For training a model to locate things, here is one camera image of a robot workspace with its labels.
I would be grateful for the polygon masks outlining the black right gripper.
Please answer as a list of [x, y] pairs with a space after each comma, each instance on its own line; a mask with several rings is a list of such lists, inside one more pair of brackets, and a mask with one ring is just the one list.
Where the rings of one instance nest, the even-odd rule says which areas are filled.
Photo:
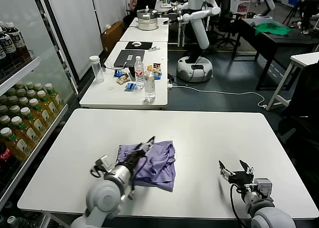
[[220, 175], [224, 180], [227, 182], [229, 181], [230, 184], [235, 184], [237, 187], [242, 188], [245, 187], [246, 184], [251, 184], [254, 179], [254, 167], [250, 167], [246, 162], [239, 160], [242, 168], [244, 171], [236, 171], [233, 172], [231, 175], [231, 172], [226, 169], [224, 164], [219, 160], [219, 169], [220, 169]]

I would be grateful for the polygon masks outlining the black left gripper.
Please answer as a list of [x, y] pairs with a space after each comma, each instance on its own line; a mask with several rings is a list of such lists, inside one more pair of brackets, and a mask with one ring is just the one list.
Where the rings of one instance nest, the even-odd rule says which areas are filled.
[[154, 146], [154, 136], [152, 136], [147, 142], [137, 145], [136, 150], [132, 151], [127, 156], [127, 164], [129, 167], [136, 167], [139, 160], [146, 156], [146, 153]]

